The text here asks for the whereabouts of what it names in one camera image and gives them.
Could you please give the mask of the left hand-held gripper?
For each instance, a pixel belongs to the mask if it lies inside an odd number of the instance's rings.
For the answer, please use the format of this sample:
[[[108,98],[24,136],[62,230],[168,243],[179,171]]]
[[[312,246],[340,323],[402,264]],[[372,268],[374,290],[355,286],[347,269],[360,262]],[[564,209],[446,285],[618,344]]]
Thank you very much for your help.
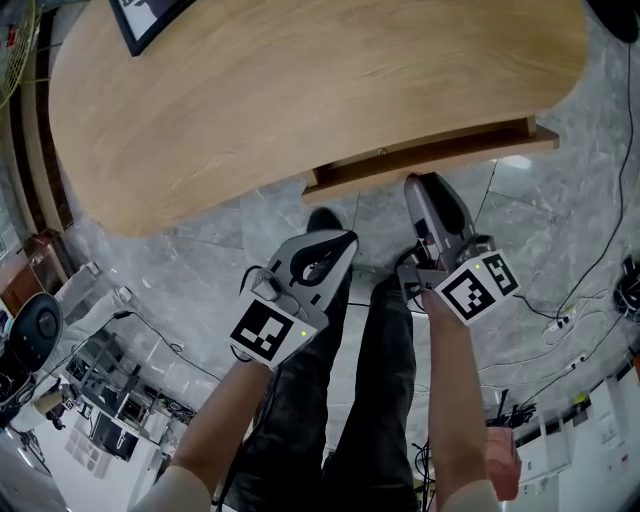
[[[286,240],[243,287],[228,321],[228,342],[273,370],[328,325],[326,308],[358,247],[348,230]]]

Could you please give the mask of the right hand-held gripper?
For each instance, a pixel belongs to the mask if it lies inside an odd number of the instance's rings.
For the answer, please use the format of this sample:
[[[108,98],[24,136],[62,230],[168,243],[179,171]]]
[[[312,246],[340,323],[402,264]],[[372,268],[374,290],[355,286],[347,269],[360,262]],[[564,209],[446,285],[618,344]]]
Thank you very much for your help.
[[[520,290],[504,252],[491,236],[474,235],[466,204],[443,177],[409,176],[404,197],[416,238],[425,249],[414,250],[397,267],[407,301],[431,290],[469,325]],[[432,260],[428,252],[440,256]]]

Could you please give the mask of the wooden drawer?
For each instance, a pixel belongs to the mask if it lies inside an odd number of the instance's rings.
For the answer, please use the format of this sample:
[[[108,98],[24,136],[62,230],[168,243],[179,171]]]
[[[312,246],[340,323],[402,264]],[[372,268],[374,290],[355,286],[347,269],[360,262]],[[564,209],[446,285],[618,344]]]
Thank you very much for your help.
[[[309,172],[302,199],[318,204],[411,174],[444,172],[514,155],[559,148],[559,135],[533,116],[484,124],[381,147]]]

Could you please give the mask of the person's right forearm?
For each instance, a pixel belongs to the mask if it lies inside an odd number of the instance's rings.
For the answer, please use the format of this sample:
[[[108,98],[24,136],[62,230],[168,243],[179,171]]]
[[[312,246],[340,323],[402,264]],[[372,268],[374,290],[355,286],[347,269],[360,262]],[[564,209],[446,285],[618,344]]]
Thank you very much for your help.
[[[470,331],[436,292],[423,293],[422,302],[430,326],[428,435],[442,510],[457,491],[487,478],[487,434]]]

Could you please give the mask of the person's left forearm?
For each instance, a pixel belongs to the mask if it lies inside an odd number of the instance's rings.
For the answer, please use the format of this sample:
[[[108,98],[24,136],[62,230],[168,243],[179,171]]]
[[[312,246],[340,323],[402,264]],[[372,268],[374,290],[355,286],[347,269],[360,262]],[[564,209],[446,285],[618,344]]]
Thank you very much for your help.
[[[272,372],[259,363],[235,363],[189,424],[172,464],[215,491],[230,469],[271,377]]]

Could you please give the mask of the wooden coffee table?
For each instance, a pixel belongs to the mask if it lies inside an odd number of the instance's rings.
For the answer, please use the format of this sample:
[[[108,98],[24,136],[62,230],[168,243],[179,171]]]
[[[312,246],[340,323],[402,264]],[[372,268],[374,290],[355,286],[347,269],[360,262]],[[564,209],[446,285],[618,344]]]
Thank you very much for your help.
[[[85,211],[142,237],[381,147],[536,117],[586,58],[581,0],[197,0],[138,57],[91,0],[49,116]]]

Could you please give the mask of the person's left black shoe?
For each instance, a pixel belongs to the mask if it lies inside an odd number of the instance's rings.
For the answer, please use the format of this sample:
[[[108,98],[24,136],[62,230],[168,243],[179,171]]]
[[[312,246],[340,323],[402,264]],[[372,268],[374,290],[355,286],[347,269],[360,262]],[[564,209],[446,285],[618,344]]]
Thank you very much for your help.
[[[306,232],[307,233],[319,233],[319,232],[333,232],[342,231],[343,226],[340,219],[336,214],[327,207],[320,207],[315,209],[309,216]]]

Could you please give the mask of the person's black trousers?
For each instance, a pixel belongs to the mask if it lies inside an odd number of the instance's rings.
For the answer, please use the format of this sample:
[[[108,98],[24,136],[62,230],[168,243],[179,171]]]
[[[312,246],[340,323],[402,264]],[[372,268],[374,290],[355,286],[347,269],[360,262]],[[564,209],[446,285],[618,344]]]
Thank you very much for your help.
[[[326,310],[328,327],[271,379],[265,422],[236,466],[225,503],[236,512],[416,512],[406,424],[416,376],[413,322],[398,281],[374,288],[355,398],[335,452],[323,457],[328,385],[351,279]]]

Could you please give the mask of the white low cabinet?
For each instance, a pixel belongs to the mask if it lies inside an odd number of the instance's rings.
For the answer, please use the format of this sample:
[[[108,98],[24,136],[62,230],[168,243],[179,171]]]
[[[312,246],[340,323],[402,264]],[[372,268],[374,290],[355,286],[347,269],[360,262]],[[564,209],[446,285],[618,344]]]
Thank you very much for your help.
[[[640,379],[634,370],[589,395],[586,419],[562,420],[518,447],[519,494],[504,511],[617,512],[640,497]]]

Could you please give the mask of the black fan with disc base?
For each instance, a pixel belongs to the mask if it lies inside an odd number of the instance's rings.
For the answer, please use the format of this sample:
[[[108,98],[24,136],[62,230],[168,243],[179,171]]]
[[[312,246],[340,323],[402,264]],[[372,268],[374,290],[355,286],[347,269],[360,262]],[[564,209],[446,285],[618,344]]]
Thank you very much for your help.
[[[32,296],[21,307],[0,347],[0,423],[8,422],[29,400],[62,327],[59,303],[48,293]]]

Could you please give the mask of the brown wooden cabinet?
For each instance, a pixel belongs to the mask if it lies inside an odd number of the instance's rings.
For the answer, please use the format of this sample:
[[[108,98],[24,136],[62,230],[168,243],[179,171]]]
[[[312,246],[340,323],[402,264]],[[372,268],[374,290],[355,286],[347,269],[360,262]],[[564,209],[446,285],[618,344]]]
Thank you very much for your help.
[[[68,280],[66,252],[59,233],[32,235],[17,250],[0,260],[0,308],[15,317],[34,295],[55,295]]]

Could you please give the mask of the framed deer picture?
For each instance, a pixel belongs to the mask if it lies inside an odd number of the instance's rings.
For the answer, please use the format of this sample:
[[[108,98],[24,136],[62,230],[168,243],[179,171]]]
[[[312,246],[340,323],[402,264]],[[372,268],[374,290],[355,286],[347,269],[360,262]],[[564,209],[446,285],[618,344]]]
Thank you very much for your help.
[[[146,47],[196,0],[109,0],[132,57]]]

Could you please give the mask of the dark wooden step platform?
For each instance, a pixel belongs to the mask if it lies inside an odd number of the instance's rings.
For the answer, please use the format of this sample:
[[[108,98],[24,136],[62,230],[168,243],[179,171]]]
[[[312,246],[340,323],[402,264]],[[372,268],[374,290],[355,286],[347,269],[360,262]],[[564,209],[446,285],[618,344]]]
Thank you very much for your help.
[[[28,232],[63,232],[73,223],[49,117],[49,63],[56,10],[41,7],[35,48],[6,107],[9,176]]]

